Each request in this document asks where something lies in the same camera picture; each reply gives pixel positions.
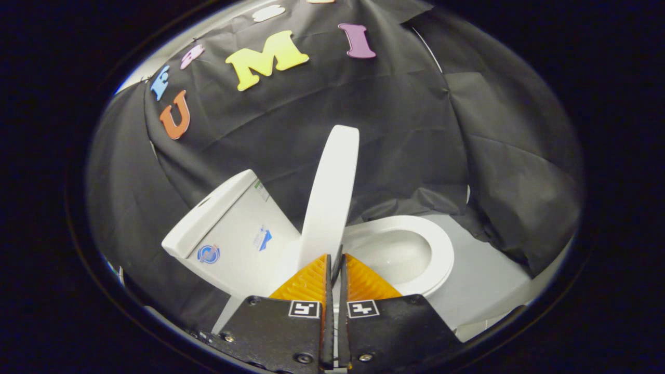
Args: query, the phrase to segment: toilet tank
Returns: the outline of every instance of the toilet tank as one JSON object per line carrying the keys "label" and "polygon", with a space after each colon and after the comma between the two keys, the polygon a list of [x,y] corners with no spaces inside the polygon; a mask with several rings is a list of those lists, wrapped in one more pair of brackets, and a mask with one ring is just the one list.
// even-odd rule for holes
{"label": "toilet tank", "polygon": [[246,170],[185,215],[162,247],[231,295],[267,297],[297,271],[299,238],[256,174]]}

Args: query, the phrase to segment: toilet seat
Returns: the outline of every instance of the toilet seat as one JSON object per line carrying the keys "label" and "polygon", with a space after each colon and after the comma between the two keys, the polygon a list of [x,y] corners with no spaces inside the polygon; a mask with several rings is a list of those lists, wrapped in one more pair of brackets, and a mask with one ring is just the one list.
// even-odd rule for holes
{"label": "toilet seat", "polygon": [[353,243],[355,240],[394,231],[406,231],[421,236],[430,247],[431,258],[419,276],[392,286],[402,295],[419,293],[428,297],[447,280],[455,260],[452,243],[439,225],[421,217],[393,216],[349,226],[342,237],[342,251],[353,251],[356,248]]}

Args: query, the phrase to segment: round logo sticker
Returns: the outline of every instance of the round logo sticker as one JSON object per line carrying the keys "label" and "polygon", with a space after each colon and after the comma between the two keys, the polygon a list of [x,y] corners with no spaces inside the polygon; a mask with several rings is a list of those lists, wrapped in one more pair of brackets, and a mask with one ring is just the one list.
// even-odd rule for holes
{"label": "round logo sticker", "polygon": [[196,258],[200,262],[205,262],[206,264],[214,264],[219,259],[219,247],[203,246],[199,249]]}

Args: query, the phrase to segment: bolt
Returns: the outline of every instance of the bolt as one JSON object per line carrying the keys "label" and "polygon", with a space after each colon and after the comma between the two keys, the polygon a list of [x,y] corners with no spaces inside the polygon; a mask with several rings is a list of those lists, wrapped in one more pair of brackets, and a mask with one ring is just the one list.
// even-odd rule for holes
{"label": "bolt", "polygon": [[314,359],[310,355],[300,354],[295,357],[295,361],[299,363],[311,363]]}
{"label": "bolt", "polygon": [[372,361],[373,358],[374,358],[374,356],[372,356],[369,353],[365,353],[364,355],[361,355],[360,357],[358,357],[358,359],[361,360],[362,362]]}

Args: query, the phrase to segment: orange letter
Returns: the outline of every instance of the orange letter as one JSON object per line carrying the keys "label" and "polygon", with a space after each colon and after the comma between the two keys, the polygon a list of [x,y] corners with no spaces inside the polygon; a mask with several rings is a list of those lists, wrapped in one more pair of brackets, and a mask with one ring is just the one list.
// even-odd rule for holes
{"label": "orange letter", "polygon": [[164,111],[160,115],[160,120],[162,121],[162,124],[164,124],[166,133],[173,140],[179,139],[182,134],[187,131],[187,127],[190,125],[190,109],[187,107],[187,102],[185,101],[185,92],[187,91],[180,91],[173,100],[173,103],[178,106],[178,110],[180,111],[181,119],[179,125],[176,126],[173,121],[170,105],[164,108]]}

